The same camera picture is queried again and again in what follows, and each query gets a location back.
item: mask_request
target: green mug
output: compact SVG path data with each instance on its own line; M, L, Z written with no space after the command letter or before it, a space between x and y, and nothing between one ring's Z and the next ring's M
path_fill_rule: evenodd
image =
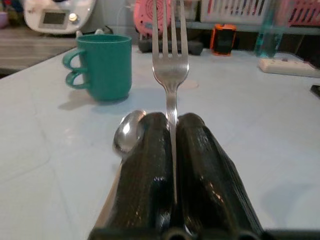
M65 82L74 89L86 89L97 101L115 101L128 96L132 84L131 38L120 35L90 34L76 39L77 49L64 55L63 65L72 70ZM71 66L75 56L81 67ZM83 75L83 83L75 78Z

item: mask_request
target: fork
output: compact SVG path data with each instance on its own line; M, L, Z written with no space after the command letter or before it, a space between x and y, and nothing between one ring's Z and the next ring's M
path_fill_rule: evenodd
M153 0L152 9L152 62L155 79L161 84L166 94L166 117L169 123L172 167L173 167L173 189L174 203L178 204L177 193L177 90L179 85L187 78L189 72L188 62L188 40L185 18L184 0L180 0L181 21L181 55L178 54L176 22L174 1L171 1L171 55L168 51L168 29L167 29L167 0L163 1L163 33L162 33L162 57L159 54L157 0Z

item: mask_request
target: pink basket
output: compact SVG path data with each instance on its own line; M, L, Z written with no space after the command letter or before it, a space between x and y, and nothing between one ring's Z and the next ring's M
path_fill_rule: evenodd
M284 2L282 9L288 7L290 0ZM320 26L320 0L295 0L289 25Z

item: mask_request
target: pink fan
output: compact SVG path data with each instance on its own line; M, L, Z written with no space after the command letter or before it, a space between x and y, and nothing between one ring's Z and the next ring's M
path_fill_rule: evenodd
M159 35L164 31L164 1L166 1L166 22L168 27L171 22L171 0L157 0L157 17ZM133 21L136 29L143 36L152 36L152 9L153 0L136 0L133 12Z

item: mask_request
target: power strip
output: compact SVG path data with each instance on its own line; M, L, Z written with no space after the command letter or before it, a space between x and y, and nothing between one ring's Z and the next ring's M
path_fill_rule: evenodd
M261 58L259 67L263 72L270 74L320 78L320 70L303 61Z

